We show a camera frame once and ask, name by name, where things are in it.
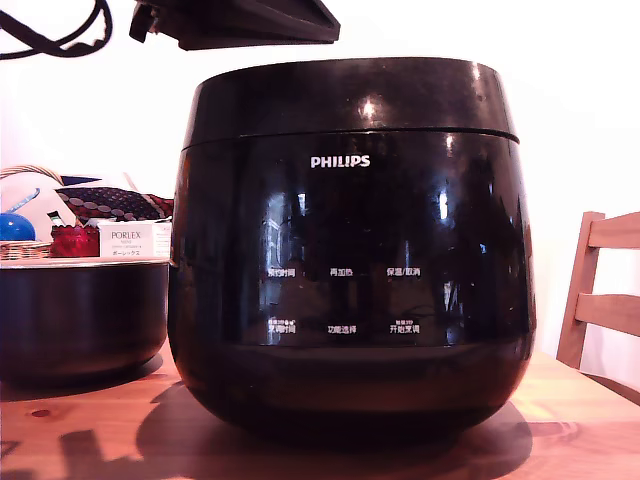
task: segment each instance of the white wall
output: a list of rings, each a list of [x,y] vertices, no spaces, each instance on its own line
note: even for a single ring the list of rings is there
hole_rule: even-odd
[[[183,52],[164,36],[128,38],[133,1],[111,0],[112,42],[77,60],[0,64],[2,163],[61,173],[126,171],[140,190],[172,195],[195,86],[239,67],[352,56],[450,56],[501,72],[522,140],[533,226],[538,348],[555,354],[584,210],[640,210],[638,46],[634,2],[326,0],[342,23],[332,46]],[[56,8],[64,4],[64,13]],[[89,0],[3,0],[50,37]],[[83,38],[95,38],[102,27]],[[0,32],[0,50],[16,46]],[[599,291],[640,293],[640,262],[603,255]],[[590,330],[583,367],[640,386],[637,339]]]

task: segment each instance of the black object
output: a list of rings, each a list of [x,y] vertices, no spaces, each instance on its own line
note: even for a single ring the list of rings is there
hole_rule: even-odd
[[[148,32],[179,41],[184,50],[255,45],[332,43],[340,24],[320,0],[142,0],[129,35]]]
[[[167,262],[3,262],[0,381],[94,382],[152,358],[166,338]]]
[[[100,12],[104,14],[104,38],[96,40],[93,45],[76,42],[67,48],[62,48],[63,45],[74,41],[86,32],[96,21]],[[95,0],[95,6],[85,22],[73,33],[56,41],[49,40],[47,37],[33,31],[31,28],[27,27],[2,10],[0,10],[0,29],[6,31],[12,37],[31,47],[28,50],[20,52],[0,53],[0,60],[16,60],[19,58],[30,57],[38,53],[45,53],[54,57],[75,58],[97,52],[109,42],[111,35],[113,34],[113,18],[106,0]]]
[[[536,326],[517,146],[497,73],[472,62],[204,82],[169,280],[187,387],[297,441],[440,437],[492,415]]]

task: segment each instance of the table surface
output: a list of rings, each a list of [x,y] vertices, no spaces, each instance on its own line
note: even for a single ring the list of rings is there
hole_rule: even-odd
[[[146,368],[49,398],[2,386],[2,480],[640,478],[640,407],[543,353],[511,401],[457,440],[358,453],[224,424],[182,385],[168,345]]]

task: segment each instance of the philips logo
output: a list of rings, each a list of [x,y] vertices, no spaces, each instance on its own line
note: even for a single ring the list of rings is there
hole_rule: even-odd
[[[311,168],[368,167],[369,155],[346,155],[335,157],[311,157]]]

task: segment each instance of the wooden chair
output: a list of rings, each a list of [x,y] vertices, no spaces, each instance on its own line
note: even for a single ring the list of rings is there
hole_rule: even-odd
[[[592,294],[600,248],[640,249],[640,212],[607,219],[596,212],[585,212],[582,216],[556,356],[576,369],[582,360],[587,324],[640,336],[640,297]],[[607,378],[585,375],[640,405],[639,392]]]

